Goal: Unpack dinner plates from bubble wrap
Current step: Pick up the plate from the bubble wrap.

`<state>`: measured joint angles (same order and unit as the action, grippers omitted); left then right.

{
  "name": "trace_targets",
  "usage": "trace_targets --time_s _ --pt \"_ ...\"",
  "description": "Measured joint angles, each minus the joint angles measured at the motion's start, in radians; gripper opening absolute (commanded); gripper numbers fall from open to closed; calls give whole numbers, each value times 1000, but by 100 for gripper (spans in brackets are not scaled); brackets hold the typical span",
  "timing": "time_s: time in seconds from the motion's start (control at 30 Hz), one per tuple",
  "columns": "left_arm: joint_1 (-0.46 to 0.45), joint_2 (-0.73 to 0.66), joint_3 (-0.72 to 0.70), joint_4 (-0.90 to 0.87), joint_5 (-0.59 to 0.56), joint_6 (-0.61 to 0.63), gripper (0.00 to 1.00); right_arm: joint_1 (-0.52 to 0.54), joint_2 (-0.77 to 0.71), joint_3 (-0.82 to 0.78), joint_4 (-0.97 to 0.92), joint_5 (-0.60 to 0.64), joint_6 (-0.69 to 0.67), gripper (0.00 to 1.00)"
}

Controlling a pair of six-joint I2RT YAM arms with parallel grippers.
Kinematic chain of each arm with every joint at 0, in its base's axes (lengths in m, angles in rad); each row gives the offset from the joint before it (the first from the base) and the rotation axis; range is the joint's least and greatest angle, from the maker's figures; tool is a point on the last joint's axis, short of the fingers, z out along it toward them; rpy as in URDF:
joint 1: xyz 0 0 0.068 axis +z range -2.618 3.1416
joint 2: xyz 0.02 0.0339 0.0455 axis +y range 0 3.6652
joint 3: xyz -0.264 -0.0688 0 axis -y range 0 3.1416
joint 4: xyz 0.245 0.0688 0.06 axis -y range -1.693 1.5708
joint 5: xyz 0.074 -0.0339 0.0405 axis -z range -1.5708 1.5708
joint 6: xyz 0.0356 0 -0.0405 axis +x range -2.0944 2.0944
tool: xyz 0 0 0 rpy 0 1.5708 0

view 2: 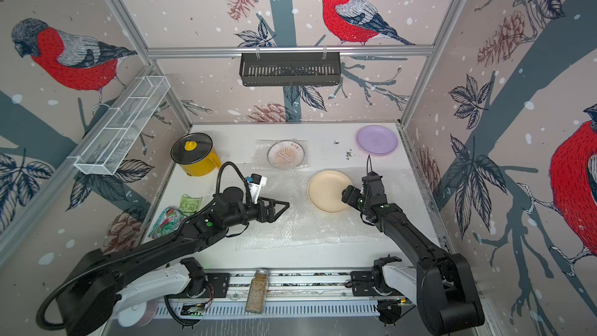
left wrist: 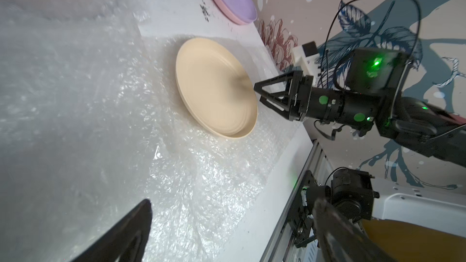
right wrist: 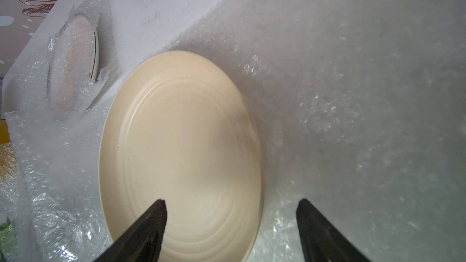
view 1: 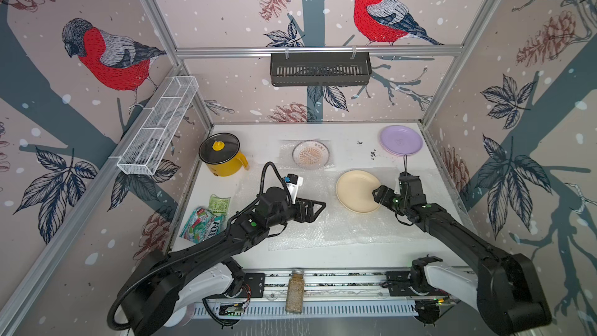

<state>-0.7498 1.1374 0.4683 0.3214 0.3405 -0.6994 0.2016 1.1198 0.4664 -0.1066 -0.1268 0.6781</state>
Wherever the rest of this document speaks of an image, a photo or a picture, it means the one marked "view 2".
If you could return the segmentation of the purple plate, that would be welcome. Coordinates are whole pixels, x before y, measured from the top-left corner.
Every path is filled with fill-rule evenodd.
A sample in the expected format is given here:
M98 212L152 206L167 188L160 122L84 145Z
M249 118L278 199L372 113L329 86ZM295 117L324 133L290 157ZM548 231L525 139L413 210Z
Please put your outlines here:
M387 156L399 146L396 134L381 125L369 125L356 134L356 142L363 152L371 156Z

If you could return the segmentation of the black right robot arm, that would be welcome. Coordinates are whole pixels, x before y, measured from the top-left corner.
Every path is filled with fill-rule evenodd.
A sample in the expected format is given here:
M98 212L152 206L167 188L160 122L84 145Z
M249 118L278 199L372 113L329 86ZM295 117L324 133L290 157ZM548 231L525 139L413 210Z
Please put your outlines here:
M347 186L341 200L359 211L362 222L388 236L406 257L375 260L368 284L379 295L401 293L415 304L433 335L484 325L483 307L466 258L434 244L402 208L388 202L381 175L369 172L362 177L362 188Z

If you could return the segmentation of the cream plate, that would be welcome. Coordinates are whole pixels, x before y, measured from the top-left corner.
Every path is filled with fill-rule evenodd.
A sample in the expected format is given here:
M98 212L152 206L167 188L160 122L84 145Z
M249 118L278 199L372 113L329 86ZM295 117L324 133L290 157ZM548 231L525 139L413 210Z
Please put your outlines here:
M335 214L349 206L342 202L342 192L352 185L351 179L337 170L323 170L309 180L307 194L310 202L320 211Z

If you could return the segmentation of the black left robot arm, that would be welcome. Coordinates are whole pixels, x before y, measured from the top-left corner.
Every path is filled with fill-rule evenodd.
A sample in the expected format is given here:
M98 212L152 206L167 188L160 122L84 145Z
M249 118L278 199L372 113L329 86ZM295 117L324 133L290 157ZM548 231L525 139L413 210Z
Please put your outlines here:
M276 222L289 202L259 197L256 202L231 187L169 234L113 254L86 254L69 277L40 305L37 326L46 331L88 335L113 314L158 297L209 299L215 290L193 254L229 236L233 226Z

